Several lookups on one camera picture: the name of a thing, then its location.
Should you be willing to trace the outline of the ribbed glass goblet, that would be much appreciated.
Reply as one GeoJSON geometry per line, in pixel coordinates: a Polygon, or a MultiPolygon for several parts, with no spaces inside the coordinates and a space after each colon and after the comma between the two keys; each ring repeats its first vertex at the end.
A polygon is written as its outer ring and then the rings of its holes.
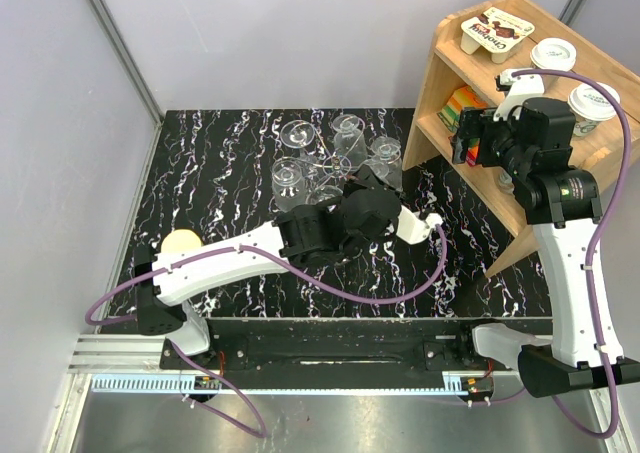
{"type": "Polygon", "coordinates": [[[271,179],[274,202],[279,211],[288,212],[305,203],[306,180],[296,158],[276,160],[271,168],[271,179]]]}

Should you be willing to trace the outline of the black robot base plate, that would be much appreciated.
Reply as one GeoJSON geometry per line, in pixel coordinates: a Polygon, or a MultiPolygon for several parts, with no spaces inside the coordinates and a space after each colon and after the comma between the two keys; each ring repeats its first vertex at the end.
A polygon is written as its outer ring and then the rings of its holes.
{"type": "Polygon", "coordinates": [[[499,375],[472,352],[479,318],[220,318],[192,361],[241,389],[407,390],[441,387],[449,373],[499,375]]]}

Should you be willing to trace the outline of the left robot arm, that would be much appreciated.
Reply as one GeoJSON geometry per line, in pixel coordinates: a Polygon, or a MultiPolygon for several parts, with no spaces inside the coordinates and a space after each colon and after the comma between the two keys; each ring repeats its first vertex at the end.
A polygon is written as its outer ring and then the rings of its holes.
{"type": "Polygon", "coordinates": [[[165,336],[195,368],[216,359],[217,345],[189,300],[240,280],[340,264],[356,258],[399,223],[399,193],[368,166],[348,176],[342,189],[315,204],[296,206],[261,226],[210,245],[191,230],[167,235],[159,251],[136,267],[147,279],[136,287],[139,334],[165,336]]]}

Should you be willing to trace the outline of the chrome wine glass rack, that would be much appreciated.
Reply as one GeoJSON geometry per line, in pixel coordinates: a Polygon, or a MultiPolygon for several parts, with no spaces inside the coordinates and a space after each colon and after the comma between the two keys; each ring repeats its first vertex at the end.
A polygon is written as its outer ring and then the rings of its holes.
{"type": "MultiPolygon", "coordinates": [[[[303,175],[308,185],[308,195],[313,189],[321,185],[331,184],[338,187],[338,184],[341,181],[354,174],[359,168],[358,167],[356,170],[353,170],[348,159],[338,156],[334,151],[334,144],[333,151],[323,160],[312,154],[309,151],[309,147],[312,146],[315,141],[320,141],[322,139],[320,129],[316,126],[314,127],[316,129],[314,141],[305,149],[294,149],[297,151],[297,156],[294,158],[296,158],[301,165],[303,175]]],[[[371,150],[371,144],[372,143],[366,142],[368,157],[361,166],[369,165],[381,180],[383,180],[388,186],[400,192],[402,190],[402,176],[400,180],[389,181],[387,179],[389,167],[386,163],[383,163],[380,159],[374,156],[371,150]]]]}

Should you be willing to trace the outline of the clear wine glass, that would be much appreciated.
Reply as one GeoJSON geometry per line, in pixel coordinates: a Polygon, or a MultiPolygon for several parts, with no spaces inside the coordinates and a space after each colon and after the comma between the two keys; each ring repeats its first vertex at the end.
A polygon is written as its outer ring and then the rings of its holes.
{"type": "Polygon", "coordinates": [[[305,149],[315,139],[315,127],[304,120],[292,120],[282,126],[279,138],[282,144],[293,149],[305,149]]]}
{"type": "Polygon", "coordinates": [[[315,205],[332,198],[341,197],[342,189],[331,184],[325,184],[313,189],[307,196],[306,203],[315,205]]]}

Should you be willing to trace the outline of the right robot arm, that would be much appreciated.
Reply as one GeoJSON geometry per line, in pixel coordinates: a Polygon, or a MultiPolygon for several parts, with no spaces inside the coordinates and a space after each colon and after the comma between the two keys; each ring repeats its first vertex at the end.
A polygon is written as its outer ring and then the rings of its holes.
{"type": "Polygon", "coordinates": [[[602,341],[593,325],[586,274],[593,274],[598,287],[604,281],[599,259],[588,261],[586,255],[603,213],[593,175],[569,163],[575,122],[567,103],[544,97],[512,107],[507,116],[494,108],[467,107],[451,141],[454,163],[477,142],[477,164],[500,167],[511,176],[515,199],[539,245],[553,314],[548,344],[504,325],[478,326],[456,342],[455,357],[468,369],[497,360],[517,371],[536,398],[606,386],[602,352],[615,384],[639,380],[639,363],[625,356],[604,293],[597,301],[602,341]]]}

